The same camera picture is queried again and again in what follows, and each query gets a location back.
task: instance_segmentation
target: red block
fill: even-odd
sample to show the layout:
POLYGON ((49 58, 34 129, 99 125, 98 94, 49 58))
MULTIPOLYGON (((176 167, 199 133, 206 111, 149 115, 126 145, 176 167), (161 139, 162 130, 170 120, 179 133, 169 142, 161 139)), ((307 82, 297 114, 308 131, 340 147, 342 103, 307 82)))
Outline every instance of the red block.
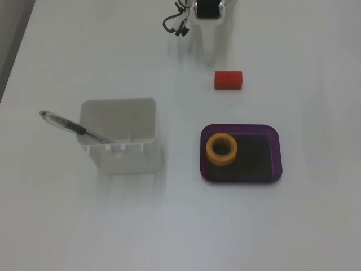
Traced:
POLYGON ((216 90, 240 90, 242 83, 241 71, 215 72, 214 74, 214 89, 216 90))

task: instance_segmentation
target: black cable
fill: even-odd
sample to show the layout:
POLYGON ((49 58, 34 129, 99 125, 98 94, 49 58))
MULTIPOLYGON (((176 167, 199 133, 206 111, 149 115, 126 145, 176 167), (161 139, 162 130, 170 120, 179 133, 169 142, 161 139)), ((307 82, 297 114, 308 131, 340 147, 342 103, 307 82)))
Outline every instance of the black cable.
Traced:
POLYGON ((169 29, 169 28, 167 27, 167 25, 166 25, 166 22, 167 22, 168 20, 170 20, 170 19, 173 19, 173 18, 176 18, 176 17, 181 16, 181 14, 183 14, 183 13, 186 11, 185 9, 181 8, 176 2, 175 2, 175 5, 176 5, 176 7, 178 8, 179 13, 178 13, 178 14, 175 14, 175 15, 172 15, 172 16, 169 16, 169 17, 165 18, 164 21, 163 21, 163 27, 164 27, 164 29, 165 29, 168 33, 174 33, 174 32, 175 32, 175 29, 174 29, 174 28, 169 29))
POLYGON ((168 20, 170 20, 170 19, 173 19, 173 18, 176 18, 176 17, 181 16, 181 14, 183 14, 183 13, 180 12, 180 13, 178 13, 178 14, 169 16, 169 17, 167 17, 167 18, 164 19, 164 21, 163 21, 163 27, 164 27, 164 29, 165 29, 168 33, 174 33, 174 32, 175 32, 175 29, 174 29, 174 28, 169 29, 169 28, 167 27, 167 25, 166 25, 166 22, 167 22, 168 20))

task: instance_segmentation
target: pen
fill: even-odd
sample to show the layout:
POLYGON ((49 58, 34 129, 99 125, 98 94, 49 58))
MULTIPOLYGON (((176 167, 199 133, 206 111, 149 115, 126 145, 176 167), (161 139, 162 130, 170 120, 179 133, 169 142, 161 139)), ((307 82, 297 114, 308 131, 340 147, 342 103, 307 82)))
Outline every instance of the pen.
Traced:
POLYGON ((74 132, 76 134, 79 135, 83 135, 86 137, 89 137, 95 141, 97 141, 97 143, 101 143, 101 144, 112 144, 112 143, 116 143, 114 141, 111 141, 110 139, 106 138, 106 137, 102 137, 86 128, 84 128, 83 126, 81 126, 80 124, 74 123, 70 120, 67 120, 63 117, 58 116, 55 113, 49 112, 49 111, 40 111, 40 116, 48 123, 50 123, 51 125, 58 127, 62 130, 66 130, 68 132, 74 132))

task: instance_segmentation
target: white pen holder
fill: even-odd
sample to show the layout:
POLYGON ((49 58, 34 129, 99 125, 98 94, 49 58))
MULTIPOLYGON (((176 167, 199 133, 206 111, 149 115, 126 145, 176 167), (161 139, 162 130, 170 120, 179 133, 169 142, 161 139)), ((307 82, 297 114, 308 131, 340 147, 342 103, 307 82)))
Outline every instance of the white pen holder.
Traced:
POLYGON ((106 174, 153 173, 162 167, 156 103, 153 99, 89 100, 80 125, 116 143, 98 144, 77 135, 78 143, 106 174))

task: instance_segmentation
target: yellow tape roll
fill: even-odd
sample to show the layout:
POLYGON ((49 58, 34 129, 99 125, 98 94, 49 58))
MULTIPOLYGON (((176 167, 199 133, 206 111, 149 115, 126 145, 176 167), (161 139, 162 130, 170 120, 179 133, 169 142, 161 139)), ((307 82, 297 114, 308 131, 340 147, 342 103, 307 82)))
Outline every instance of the yellow tape roll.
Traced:
POLYGON ((237 142, 229 134, 214 134, 207 141, 207 158, 212 164, 219 167, 231 164, 236 159, 237 150, 237 142), (229 149, 229 153, 225 155, 216 154, 214 149, 217 145, 224 145, 227 149, 229 149))

